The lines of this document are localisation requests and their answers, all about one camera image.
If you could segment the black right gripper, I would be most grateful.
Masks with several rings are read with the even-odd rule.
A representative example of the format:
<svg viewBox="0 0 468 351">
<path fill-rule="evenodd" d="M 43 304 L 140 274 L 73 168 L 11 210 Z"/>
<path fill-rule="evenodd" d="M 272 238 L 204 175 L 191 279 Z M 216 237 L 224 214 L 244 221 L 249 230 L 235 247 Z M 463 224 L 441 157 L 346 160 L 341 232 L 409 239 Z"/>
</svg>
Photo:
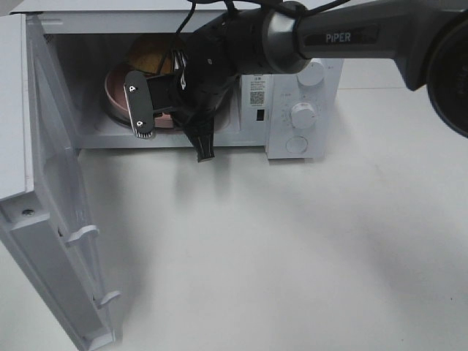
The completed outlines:
<svg viewBox="0 0 468 351">
<path fill-rule="evenodd" d="M 181 109 L 173 120 L 182 128 L 197 153 L 197 161 L 215 157 L 215 115 L 238 77 L 229 58 L 229 35 L 238 16 L 219 16 L 186 40 L 186 66 L 177 82 Z"/>
</svg>

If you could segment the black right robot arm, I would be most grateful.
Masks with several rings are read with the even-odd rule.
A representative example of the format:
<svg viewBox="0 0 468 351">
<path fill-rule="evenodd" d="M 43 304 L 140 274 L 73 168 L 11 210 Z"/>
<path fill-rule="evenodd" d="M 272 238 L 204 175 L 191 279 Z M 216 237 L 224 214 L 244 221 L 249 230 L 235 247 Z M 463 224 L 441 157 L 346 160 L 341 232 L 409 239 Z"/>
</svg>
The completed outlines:
<svg viewBox="0 0 468 351">
<path fill-rule="evenodd" d="M 175 117 L 199 161 L 214 156 L 216 106 L 241 75 L 293 74 L 312 59 L 391 59 L 406 87 L 427 88 L 439 117 L 467 134 L 465 1 L 257 1 L 220 16 L 186 41 Z"/>
</svg>

